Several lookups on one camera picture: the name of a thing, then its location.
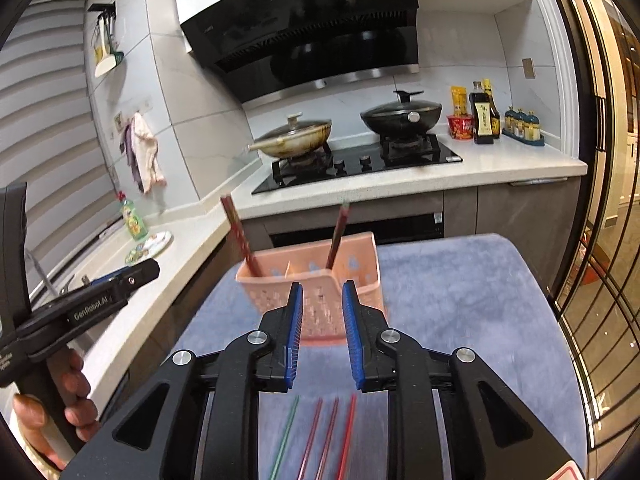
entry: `gray roller blind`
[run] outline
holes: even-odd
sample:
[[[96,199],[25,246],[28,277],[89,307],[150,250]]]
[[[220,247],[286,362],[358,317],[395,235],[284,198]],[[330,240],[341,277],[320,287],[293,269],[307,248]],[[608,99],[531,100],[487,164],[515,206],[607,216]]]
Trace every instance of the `gray roller blind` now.
[[[89,106],[84,6],[30,5],[0,51],[0,186],[28,183],[26,245],[47,273],[118,216]],[[40,282],[29,269],[28,280]]]

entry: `pink plastic basket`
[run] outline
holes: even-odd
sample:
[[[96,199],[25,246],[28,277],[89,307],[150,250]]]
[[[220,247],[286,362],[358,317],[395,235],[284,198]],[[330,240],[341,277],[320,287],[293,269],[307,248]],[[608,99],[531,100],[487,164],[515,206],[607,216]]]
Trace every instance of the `pink plastic basket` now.
[[[324,268],[331,240],[255,253],[266,277],[254,278],[243,262],[236,281],[261,314],[287,303],[292,282],[303,290],[301,341],[306,344],[341,342],[344,337],[342,285],[353,280],[360,303],[385,312],[380,266],[373,233],[342,237],[334,268]]]

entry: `gas stove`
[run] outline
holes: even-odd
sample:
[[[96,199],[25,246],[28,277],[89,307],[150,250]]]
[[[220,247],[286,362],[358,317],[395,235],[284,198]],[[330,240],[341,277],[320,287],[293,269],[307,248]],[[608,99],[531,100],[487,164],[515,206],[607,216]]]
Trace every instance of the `gas stove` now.
[[[435,134],[409,139],[381,139],[375,144],[331,150],[325,143],[306,155],[276,160],[272,174],[252,194],[377,171],[461,162]]]

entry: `red chopstick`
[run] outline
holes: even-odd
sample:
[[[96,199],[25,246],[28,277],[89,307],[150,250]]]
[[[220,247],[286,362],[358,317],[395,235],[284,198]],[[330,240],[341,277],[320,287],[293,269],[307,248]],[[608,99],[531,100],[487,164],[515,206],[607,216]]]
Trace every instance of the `red chopstick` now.
[[[336,480],[344,480],[344,476],[347,473],[347,462],[349,459],[349,448],[351,446],[351,431],[353,431],[353,419],[356,414],[356,394],[351,396],[351,402],[349,403],[349,418],[347,419],[347,428],[344,430],[344,441],[342,442],[342,454],[340,456],[340,468],[338,469],[338,476]]]
[[[311,454],[311,448],[314,444],[314,438],[316,437],[316,429],[318,428],[318,420],[320,419],[320,413],[322,412],[322,399],[318,399],[316,404],[316,414],[314,415],[314,421],[311,424],[311,432],[309,438],[306,441],[305,454],[302,457],[302,463],[300,464],[300,470],[298,471],[298,480],[302,480],[305,477],[306,466],[309,463],[309,455]]]
[[[240,217],[238,216],[238,211],[236,210],[236,206],[234,205],[234,201],[231,199],[231,195],[225,195],[220,197],[220,203],[222,207],[225,209],[226,218],[229,220],[231,224],[231,232],[236,237],[236,241],[238,242],[238,246],[240,247],[240,251],[244,259],[246,260],[246,266],[249,267],[249,272],[252,276],[259,277],[264,276],[262,273],[262,269],[260,268],[260,264],[258,260],[255,259],[254,254],[251,252],[251,248],[249,247],[249,241],[246,239],[244,235],[244,229],[242,229],[242,222],[240,221]]]
[[[340,212],[338,213],[338,219],[335,223],[334,236],[331,239],[331,249],[329,250],[329,256],[326,259],[326,269],[333,269],[335,263],[335,257],[338,255],[338,248],[340,247],[340,240],[344,234],[344,229],[347,227],[347,220],[349,218],[349,204],[345,202],[340,206]]]
[[[329,444],[331,444],[331,436],[334,434],[335,416],[338,414],[338,403],[340,399],[336,397],[334,400],[334,408],[331,410],[331,419],[329,420],[329,427],[326,430],[326,437],[324,438],[324,447],[322,448],[322,455],[320,456],[320,463],[318,465],[318,472],[316,473],[316,480],[322,480],[324,474],[324,466],[326,465],[326,458],[329,455]]]

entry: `triangular cutout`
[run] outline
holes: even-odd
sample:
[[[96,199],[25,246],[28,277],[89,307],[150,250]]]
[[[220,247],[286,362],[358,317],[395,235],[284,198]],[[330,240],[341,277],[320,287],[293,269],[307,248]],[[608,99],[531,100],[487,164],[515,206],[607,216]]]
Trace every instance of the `triangular cutout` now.
[[[118,442],[142,451],[149,449],[167,393],[169,393],[169,385],[158,384],[115,431],[114,438]]]
[[[509,447],[533,436],[529,424],[488,383],[478,383],[478,390],[489,417],[496,446]]]

